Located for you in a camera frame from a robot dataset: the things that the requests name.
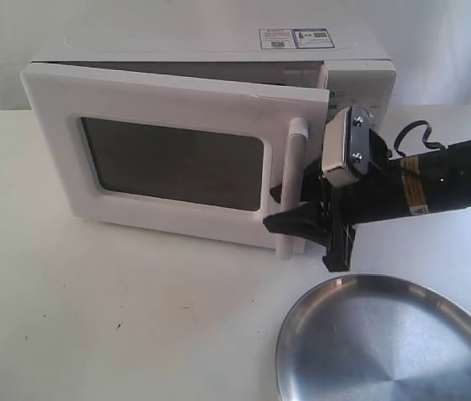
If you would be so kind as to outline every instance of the white tabletop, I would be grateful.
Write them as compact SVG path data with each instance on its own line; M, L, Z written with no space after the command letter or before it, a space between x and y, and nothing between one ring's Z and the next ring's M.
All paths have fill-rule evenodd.
M471 138L471 109L392 109L435 140ZM420 134L405 140L420 152ZM0 112L0 399L277 399L276 335L332 277L313 247L273 251L72 217L39 127ZM352 270L413 280L471 312L471 209L360 226Z

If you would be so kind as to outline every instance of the white microwave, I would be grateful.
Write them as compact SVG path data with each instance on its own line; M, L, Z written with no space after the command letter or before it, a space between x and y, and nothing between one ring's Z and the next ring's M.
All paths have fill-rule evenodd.
M76 216L289 257L263 218L338 110L378 127L395 69L337 1L94 0L22 79Z

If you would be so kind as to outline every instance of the white backdrop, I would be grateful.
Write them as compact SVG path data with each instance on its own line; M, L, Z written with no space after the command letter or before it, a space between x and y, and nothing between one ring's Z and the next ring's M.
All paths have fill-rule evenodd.
M0 0L0 109L28 107L20 71L85 1ZM390 54L398 70L393 103L471 104L471 0L337 1Z

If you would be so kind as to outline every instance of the black cable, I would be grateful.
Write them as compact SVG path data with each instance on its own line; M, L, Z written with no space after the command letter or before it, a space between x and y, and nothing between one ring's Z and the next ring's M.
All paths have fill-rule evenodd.
M425 121L424 119L420 119L419 121L414 121L411 124L408 124L406 127L403 128L401 132L397 135L397 138L395 138L395 143L393 144L393 148L395 151L401 156L401 157L406 157L406 154L399 150L399 146L403 142L404 138L406 135L408 135L413 129L417 127L421 127L422 125L427 125L427 128L425 129L425 132L423 133L423 137L421 141L423 142L423 145L425 145L425 148L429 150L444 150L446 149L445 146L440 144L439 142L428 142L428 138L430 137L430 134L433 132L433 127L428 123L428 121Z

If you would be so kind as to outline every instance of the barcode sticker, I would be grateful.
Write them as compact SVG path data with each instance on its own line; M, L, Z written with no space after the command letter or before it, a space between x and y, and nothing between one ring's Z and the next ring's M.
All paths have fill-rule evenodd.
M335 48L325 28L293 29L297 48Z
M292 29L260 29L260 43L264 50L296 48Z

